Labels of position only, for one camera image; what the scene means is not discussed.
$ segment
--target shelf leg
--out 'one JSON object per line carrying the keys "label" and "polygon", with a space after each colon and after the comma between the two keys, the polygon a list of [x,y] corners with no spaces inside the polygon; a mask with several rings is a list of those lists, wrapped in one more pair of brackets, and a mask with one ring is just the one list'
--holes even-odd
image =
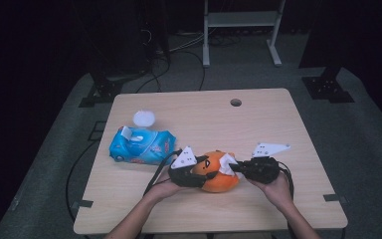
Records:
{"label": "shelf leg", "polygon": [[203,67],[210,67],[209,55],[209,0],[204,0]]}
{"label": "shelf leg", "polygon": [[282,65],[281,58],[279,57],[278,51],[276,50],[275,43],[278,37],[279,27],[281,25],[282,15],[284,14],[286,0],[282,0],[278,9],[278,15],[276,17],[275,26],[273,28],[272,38],[267,40],[269,51],[271,52],[273,62],[275,66],[280,67]]}

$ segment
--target blue package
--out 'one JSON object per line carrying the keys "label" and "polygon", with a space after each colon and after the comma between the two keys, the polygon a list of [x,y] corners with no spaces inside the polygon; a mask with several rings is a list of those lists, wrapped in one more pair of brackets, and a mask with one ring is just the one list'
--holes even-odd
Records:
{"label": "blue package", "polygon": [[176,137],[169,131],[123,126],[109,147],[115,161],[159,165],[174,149]]}

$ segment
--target orange object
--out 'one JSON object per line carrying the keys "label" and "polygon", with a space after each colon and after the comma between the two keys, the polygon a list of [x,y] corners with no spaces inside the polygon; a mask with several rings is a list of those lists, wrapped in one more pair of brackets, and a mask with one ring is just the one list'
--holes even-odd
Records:
{"label": "orange object", "polygon": [[[231,156],[235,157],[232,152],[228,152]],[[197,163],[192,172],[200,175],[206,175],[209,172],[219,171],[220,169],[220,159],[226,152],[223,151],[211,151],[207,152],[204,155],[209,156],[204,161]],[[218,172],[218,174],[210,180],[207,180],[204,183],[202,189],[209,192],[224,192],[231,190],[234,188],[238,182],[240,181],[238,175],[228,175],[222,172]]]}

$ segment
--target white shelf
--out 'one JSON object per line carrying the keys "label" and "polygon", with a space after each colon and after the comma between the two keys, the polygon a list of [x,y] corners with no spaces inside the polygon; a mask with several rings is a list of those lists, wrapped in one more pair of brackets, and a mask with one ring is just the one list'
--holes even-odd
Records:
{"label": "white shelf", "polygon": [[209,13],[208,27],[275,26],[277,11]]}

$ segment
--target wooden table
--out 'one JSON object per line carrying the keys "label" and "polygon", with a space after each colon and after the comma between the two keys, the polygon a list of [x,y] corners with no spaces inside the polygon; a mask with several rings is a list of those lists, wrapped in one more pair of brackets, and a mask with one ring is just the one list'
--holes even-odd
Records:
{"label": "wooden table", "polygon": [[[241,101],[233,107],[231,100]],[[110,231],[142,197],[156,167],[115,162],[109,145],[119,127],[134,126],[133,115],[152,110],[155,130],[169,130],[177,137],[176,149],[190,145],[196,155],[211,150],[233,152],[249,160],[258,142],[289,143],[290,150],[275,154],[292,172],[294,202],[307,221],[320,229],[340,229],[347,219],[324,168],[285,89],[235,90],[119,95],[98,148],[74,230],[79,234]],[[233,190],[208,193],[184,190],[156,205],[143,233],[271,231],[287,229],[284,217],[263,192],[246,179]]]}

